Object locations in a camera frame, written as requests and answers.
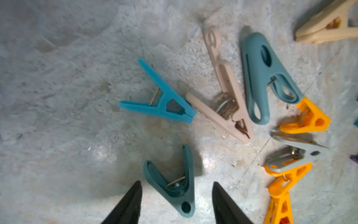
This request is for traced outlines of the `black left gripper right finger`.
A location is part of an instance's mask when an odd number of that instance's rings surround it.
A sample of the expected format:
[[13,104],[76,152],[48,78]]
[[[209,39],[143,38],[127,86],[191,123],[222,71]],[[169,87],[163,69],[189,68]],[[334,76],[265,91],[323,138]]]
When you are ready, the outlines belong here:
[[217,224],[253,224],[218,182],[213,183],[212,200]]

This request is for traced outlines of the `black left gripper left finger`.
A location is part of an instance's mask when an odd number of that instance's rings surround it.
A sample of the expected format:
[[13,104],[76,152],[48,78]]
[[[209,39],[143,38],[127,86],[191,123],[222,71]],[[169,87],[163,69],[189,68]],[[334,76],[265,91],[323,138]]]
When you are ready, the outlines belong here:
[[141,201],[142,185],[136,181],[102,224],[138,224]]

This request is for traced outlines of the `dark teal clothespin lower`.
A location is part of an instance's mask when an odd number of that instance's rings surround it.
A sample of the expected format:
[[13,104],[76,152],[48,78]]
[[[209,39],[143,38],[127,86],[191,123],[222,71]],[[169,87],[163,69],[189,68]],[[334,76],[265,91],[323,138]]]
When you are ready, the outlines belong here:
[[143,166],[147,182],[163,196],[183,217],[190,218],[195,212],[194,157],[189,145],[182,148],[184,176],[176,181],[168,181],[151,161]]

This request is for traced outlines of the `dark teal clothespin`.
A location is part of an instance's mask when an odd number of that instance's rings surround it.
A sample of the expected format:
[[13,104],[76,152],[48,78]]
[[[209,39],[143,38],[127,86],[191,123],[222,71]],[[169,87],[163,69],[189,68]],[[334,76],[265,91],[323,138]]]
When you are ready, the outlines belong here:
[[176,181],[168,181],[151,161],[143,166],[147,182],[163,196],[183,217],[190,218],[195,212],[194,157],[189,145],[182,148],[184,176]]
[[248,35],[241,47],[246,105],[251,120],[266,125],[270,120],[267,87],[287,104],[298,104],[303,94],[286,71],[266,37],[259,32]]

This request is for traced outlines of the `orange clothespin lower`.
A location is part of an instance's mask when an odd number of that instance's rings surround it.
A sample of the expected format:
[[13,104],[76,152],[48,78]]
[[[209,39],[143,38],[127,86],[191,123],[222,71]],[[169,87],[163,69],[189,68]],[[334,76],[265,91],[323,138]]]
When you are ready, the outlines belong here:
[[289,192],[279,198],[271,197],[264,224],[279,224],[285,217],[294,224]]

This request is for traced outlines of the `orange clothespin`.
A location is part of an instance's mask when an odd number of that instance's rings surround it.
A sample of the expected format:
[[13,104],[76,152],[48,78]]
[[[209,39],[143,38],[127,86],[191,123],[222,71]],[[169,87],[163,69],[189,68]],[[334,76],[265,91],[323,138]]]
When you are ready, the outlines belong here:
[[289,192],[279,198],[271,197],[264,224],[279,224],[285,217],[294,224]]
[[276,180],[268,187],[270,195],[280,198],[312,169],[312,163],[309,162],[281,173],[270,170],[267,165],[264,168],[269,175],[276,177]]
[[279,130],[288,134],[310,133],[328,129],[331,119],[308,98],[303,97],[296,105],[301,111],[296,122],[280,125]]

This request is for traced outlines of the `orange clothespin middle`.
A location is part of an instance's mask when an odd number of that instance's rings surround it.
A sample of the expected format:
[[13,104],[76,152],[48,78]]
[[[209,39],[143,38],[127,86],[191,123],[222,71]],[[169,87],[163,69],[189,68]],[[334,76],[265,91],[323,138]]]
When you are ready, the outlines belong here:
[[270,195],[280,198],[312,169],[312,163],[309,162],[281,173],[270,170],[267,165],[264,168],[269,175],[276,177],[276,180],[268,187]]

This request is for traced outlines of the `red clothespin lower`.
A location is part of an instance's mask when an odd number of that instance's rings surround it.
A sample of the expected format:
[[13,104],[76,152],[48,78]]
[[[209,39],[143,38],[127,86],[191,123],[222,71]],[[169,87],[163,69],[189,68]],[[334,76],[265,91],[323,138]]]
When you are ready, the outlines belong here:
[[291,222],[288,217],[285,217],[280,220],[280,224],[291,224]]

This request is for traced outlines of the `grey clothespin centre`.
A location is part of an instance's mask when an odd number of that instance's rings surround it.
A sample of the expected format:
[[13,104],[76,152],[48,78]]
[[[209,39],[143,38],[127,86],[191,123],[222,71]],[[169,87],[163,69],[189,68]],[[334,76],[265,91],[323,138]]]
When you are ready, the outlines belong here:
[[282,149],[280,153],[275,153],[266,161],[268,169],[276,173],[282,173],[309,162],[321,160],[331,151],[314,141],[301,140],[281,134],[274,134],[272,138],[286,145],[286,148]]

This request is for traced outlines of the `beige pink clothespin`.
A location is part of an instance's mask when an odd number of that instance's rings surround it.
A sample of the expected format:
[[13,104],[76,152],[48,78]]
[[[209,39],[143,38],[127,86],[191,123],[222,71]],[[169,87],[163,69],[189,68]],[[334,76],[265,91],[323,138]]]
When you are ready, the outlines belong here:
[[244,144],[248,144],[254,137],[251,119],[230,63],[219,57],[219,48],[221,46],[219,30],[215,26],[207,27],[204,31],[204,41],[225,100],[216,110],[201,102],[191,93],[186,94],[186,100],[225,133],[230,134]]

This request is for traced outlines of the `cyan clothespin left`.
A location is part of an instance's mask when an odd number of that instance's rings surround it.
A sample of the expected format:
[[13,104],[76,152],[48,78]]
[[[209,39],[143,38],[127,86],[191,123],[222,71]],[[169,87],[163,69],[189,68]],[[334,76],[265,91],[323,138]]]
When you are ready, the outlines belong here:
[[[151,105],[145,103],[120,101],[118,106],[120,108],[138,113],[145,113],[148,115],[191,124],[193,118],[197,114],[196,110],[191,107],[190,104],[183,97],[181,97],[158,73],[156,73],[155,70],[149,64],[147,64],[145,60],[139,58],[138,63],[161,90],[161,96],[158,99],[158,103]],[[180,112],[169,110],[167,105],[172,100],[181,106],[183,110]]]

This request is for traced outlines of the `orange clothespin upper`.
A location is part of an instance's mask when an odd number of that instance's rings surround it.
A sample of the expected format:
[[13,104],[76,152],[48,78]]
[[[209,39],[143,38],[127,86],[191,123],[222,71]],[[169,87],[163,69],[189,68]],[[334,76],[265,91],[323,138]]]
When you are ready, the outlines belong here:
[[308,98],[303,97],[296,105],[301,111],[296,122],[280,125],[279,130],[288,134],[310,133],[328,129],[331,119]]

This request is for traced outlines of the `purple clothespin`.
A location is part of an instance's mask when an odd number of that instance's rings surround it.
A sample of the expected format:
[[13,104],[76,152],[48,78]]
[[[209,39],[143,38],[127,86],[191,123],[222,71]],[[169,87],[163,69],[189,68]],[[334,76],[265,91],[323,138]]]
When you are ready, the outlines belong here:
[[350,155],[350,159],[356,164],[358,164],[358,155]]

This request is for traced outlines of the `dark teal clothespin upper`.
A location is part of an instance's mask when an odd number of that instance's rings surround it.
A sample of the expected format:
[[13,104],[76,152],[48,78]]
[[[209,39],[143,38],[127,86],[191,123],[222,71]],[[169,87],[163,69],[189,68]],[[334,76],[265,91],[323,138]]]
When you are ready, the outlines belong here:
[[270,120],[267,87],[287,104],[298,104],[303,94],[286,71],[266,37],[259,32],[248,35],[241,47],[246,105],[251,120],[266,125]]

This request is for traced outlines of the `tan clothespin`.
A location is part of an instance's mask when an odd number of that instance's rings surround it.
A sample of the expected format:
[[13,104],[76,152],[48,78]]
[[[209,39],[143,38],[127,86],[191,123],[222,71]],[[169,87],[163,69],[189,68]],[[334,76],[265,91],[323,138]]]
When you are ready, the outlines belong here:
[[358,28],[348,26],[349,10],[356,2],[356,0],[333,1],[296,31],[295,41],[320,44],[358,37]]

